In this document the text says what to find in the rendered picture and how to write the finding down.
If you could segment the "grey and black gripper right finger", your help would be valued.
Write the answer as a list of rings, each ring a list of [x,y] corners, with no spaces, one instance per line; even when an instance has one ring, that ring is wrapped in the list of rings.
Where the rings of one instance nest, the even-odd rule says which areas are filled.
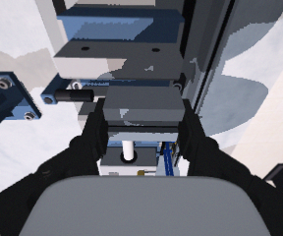
[[[283,236],[283,192],[219,149],[218,142],[205,135],[189,99],[182,99],[186,110],[179,121],[177,141],[180,155],[190,163],[187,176],[219,178],[238,185],[254,203],[270,235]]]

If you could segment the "grey long flat bar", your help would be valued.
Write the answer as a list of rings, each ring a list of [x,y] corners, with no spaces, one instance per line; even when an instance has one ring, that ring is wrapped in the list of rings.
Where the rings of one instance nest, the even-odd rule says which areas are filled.
[[[106,97],[108,87],[82,87],[82,89],[92,89],[94,92],[94,101],[97,102],[99,97]]]

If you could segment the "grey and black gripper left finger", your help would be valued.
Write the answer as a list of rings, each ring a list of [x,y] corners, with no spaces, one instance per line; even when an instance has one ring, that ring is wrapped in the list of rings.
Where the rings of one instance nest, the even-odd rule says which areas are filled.
[[[0,192],[0,236],[19,236],[30,212],[45,189],[60,180],[99,175],[97,161],[108,145],[108,121],[104,118],[105,97],[99,97],[89,112],[83,132],[69,147],[39,165],[18,182]],[[96,168],[96,169],[95,169]]]

